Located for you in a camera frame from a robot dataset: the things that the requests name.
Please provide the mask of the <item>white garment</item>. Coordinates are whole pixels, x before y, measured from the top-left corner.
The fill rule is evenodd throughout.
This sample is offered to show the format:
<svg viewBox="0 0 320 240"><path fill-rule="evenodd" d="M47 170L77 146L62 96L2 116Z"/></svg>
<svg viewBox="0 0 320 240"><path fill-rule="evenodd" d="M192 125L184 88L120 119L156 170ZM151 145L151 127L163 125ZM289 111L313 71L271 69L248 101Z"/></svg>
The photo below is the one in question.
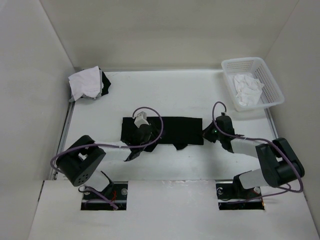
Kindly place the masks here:
<svg viewBox="0 0 320 240"><path fill-rule="evenodd" d="M257 105L263 93L264 84L250 74L236 74L233 77L236 99L241 106Z"/></svg>

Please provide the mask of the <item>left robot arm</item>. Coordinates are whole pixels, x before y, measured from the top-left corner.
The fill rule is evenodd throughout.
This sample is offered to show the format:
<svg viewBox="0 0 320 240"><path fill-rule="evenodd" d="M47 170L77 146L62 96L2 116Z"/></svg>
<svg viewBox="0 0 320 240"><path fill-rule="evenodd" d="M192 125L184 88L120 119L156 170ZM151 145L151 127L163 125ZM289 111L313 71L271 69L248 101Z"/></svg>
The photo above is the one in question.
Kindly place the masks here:
<svg viewBox="0 0 320 240"><path fill-rule="evenodd" d="M67 150L57 155L55 164L74 187L85 186L95 189L100 199L112 195L112 180L100 165L107 162L130 162L149 146L161 139L164 126L157 129L155 125L143 122L135 124L133 137L126 141L94 141L89 135L81 136Z"/></svg>

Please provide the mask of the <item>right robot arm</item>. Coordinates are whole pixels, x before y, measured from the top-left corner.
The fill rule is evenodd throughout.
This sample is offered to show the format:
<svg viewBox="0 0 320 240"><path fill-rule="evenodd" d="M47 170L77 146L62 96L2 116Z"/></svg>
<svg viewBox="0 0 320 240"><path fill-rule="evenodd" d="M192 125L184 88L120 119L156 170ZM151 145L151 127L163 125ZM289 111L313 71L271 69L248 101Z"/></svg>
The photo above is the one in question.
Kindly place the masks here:
<svg viewBox="0 0 320 240"><path fill-rule="evenodd" d="M260 165L256 170L234 176L227 189L219 187L219 197L227 195L231 199L250 200L263 186L289 192L291 188L288 184L295 180L301 181L305 175L303 165L285 138L269 141L235 134L232 119L225 113L214 119L202 131L202 136L211 143L220 142L229 153L256 158Z"/></svg>

